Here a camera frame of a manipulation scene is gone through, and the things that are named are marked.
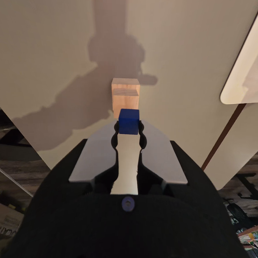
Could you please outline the white rounded table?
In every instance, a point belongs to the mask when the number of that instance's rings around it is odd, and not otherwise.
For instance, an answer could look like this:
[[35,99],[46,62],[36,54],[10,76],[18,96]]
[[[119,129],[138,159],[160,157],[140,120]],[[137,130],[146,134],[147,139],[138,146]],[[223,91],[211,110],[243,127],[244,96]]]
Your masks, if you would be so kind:
[[258,15],[220,94],[225,105],[258,102]]

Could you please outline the blue wooden cube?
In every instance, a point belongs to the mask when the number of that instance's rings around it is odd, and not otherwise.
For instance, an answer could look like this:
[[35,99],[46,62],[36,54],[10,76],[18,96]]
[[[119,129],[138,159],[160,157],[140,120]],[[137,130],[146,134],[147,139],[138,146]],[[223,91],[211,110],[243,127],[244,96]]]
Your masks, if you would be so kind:
[[139,130],[140,112],[138,109],[120,110],[119,134],[137,135]]

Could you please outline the brown table leg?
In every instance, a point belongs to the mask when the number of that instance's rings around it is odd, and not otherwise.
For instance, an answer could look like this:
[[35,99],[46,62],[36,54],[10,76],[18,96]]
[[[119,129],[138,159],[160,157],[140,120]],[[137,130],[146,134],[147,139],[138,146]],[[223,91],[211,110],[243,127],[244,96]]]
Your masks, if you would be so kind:
[[246,103],[237,105],[235,111],[233,112],[232,116],[230,117],[229,121],[225,125],[225,127],[222,130],[220,136],[218,137],[217,141],[215,142],[214,146],[212,147],[211,151],[209,152],[207,158],[205,159],[203,165],[201,166],[201,169],[203,171],[205,170],[205,168],[207,167],[207,165],[211,161],[212,157],[214,156],[214,154],[218,150],[221,143],[224,141],[228,132],[230,131],[230,129],[232,128],[232,126],[234,125],[234,123],[236,122],[237,118],[239,117],[239,115],[241,114],[241,112],[243,111],[243,109],[245,108],[246,105],[247,105]]

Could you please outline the black metal frame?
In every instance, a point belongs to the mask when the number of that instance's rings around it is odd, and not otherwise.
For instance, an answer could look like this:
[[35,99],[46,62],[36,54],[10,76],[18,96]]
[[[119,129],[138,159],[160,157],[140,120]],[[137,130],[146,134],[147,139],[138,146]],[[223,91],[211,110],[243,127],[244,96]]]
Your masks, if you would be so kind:
[[243,197],[242,194],[239,192],[237,195],[241,199],[248,199],[248,200],[258,200],[258,190],[255,188],[255,185],[250,183],[247,180],[247,177],[254,177],[256,176],[256,173],[244,173],[244,174],[236,174],[234,177],[237,178],[245,187],[246,189],[251,193],[250,196]]

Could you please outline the cardboard box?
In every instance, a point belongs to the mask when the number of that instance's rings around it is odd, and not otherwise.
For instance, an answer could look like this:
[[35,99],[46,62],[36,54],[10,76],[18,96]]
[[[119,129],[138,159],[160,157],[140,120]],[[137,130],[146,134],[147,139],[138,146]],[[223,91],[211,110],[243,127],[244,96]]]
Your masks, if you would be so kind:
[[13,237],[23,221],[24,214],[0,204],[0,238]]

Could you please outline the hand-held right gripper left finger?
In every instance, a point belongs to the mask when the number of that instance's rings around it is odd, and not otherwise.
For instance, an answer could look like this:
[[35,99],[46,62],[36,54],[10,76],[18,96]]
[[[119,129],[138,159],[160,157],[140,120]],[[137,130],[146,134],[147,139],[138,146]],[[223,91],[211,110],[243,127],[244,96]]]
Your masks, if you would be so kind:
[[118,121],[112,121],[86,140],[69,177],[70,183],[89,183],[94,191],[105,187],[111,193],[119,174],[118,131]]

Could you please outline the natural wooden cube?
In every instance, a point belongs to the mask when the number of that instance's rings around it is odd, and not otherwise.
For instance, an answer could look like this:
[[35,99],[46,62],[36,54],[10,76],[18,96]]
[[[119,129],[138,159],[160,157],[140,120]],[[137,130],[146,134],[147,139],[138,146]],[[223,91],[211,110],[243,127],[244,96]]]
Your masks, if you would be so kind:
[[112,92],[112,108],[114,118],[119,117],[121,109],[138,109],[139,94],[136,89],[114,89]]
[[114,89],[134,89],[140,95],[140,83],[135,78],[113,78],[111,83],[112,95]]

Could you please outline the colourful printed papers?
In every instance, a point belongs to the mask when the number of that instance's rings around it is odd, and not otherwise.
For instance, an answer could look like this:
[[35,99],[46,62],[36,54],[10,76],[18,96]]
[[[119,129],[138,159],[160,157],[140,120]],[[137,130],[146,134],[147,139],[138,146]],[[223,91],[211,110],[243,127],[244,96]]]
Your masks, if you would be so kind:
[[258,226],[237,233],[237,236],[246,251],[258,250]]

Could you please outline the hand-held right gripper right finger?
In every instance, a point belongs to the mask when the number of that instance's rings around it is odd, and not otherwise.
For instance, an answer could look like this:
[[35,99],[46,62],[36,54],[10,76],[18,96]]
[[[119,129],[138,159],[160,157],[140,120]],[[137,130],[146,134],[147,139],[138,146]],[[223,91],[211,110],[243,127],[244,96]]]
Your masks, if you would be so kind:
[[140,153],[137,165],[139,195],[150,193],[157,186],[161,193],[169,186],[187,186],[188,180],[169,138],[145,120],[139,122]]

